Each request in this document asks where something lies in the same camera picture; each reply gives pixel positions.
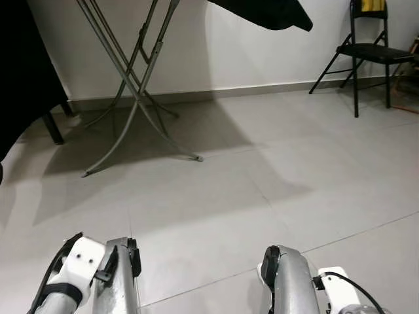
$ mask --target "chair seat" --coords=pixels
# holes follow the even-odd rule
[[[397,64],[413,60],[413,55],[410,52],[377,44],[347,44],[338,47],[337,52],[382,64]]]

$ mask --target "yellow object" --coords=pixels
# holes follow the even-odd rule
[[[386,0],[362,0],[362,12],[383,11]]]

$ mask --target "black strap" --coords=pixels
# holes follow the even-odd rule
[[[79,288],[69,283],[53,283],[51,285],[46,285],[43,289],[43,294],[41,296],[39,305],[41,305],[45,301],[45,298],[51,293],[62,293],[69,296],[74,300],[74,302],[76,302],[77,307],[79,307],[79,304],[83,299],[83,294]]]

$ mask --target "folding table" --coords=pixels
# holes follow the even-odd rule
[[[160,111],[165,111],[166,113],[173,116],[177,116],[177,113],[159,104],[146,91],[147,83],[149,82],[151,73],[153,72],[158,55],[163,46],[163,39],[166,34],[166,30],[180,0],[170,0],[168,11],[160,28],[160,33],[157,36],[150,56],[148,56],[144,50],[143,43],[158,3],[158,0],[153,0],[147,18],[139,31],[137,43],[129,60],[122,51],[122,48],[115,38],[111,28],[109,27],[105,16],[96,3],[96,0],[77,0],[77,2],[122,77],[122,82],[119,86],[118,93],[116,94],[111,104],[108,106],[107,110],[99,117],[97,117],[97,119],[91,121],[91,123],[88,125],[100,121],[115,107],[125,87],[130,90],[131,94],[135,98],[125,127],[119,135],[118,139],[115,141],[115,144],[102,158],[100,158],[95,164],[90,166],[85,171],[83,177],[87,177],[88,175],[99,171],[99,166],[102,165],[102,163],[106,161],[108,157],[110,157],[110,155],[115,151],[115,149],[124,139],[138,109],[143,112],[151,126],[165,141],[171,144],[179,152],[189,156],[191,160],[202,162],[204,160],[203,157],[191,152],[185,147],[182,147],[169,136]],[[211,0],[211,2],[225,7],[227,10],[230,10],[242,18],[245,18],[268,29],[285,29],[292,25],[296,25],[297,27],[307,31],[310,31],[312,28],[312,22],[306,15],[298,0],[265,0],[263,3],[258,0]],[[138,76],[133,70],[133,66],[138,53],[141,54],[143,60],[147,64],[147,68],[143,74],[142,80],[138,79]],[[151,105],[154,107],[158,122],[154,121],[150,115],[146,106],[147,100],[150,101]]]

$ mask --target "baseboard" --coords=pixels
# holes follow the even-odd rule
[[[384,77],[360,78],[360,85],[376,84],[382,82]],[[318,88],[336,88],[343,80],[323,81]],[[298,90],[309,90],[314,82],[299,82],[291,84],[275,84],[266,86],[250,86],[240,88],[227,88],[223,90],[204,90],[200,92],[181,92],[170,94],[156,94],[153,97],[162,104],[169,105],[174,103],[191,103],[202,101],[213,101],[219,98],[253,96],[262,94],[275,94],[280,92],[294,92]],[[74,111],[103,110],[111,102],[112,98],[79,99],[70,102]],[[122,97],[118,107],[130,107],[134,102],[133,97]]]

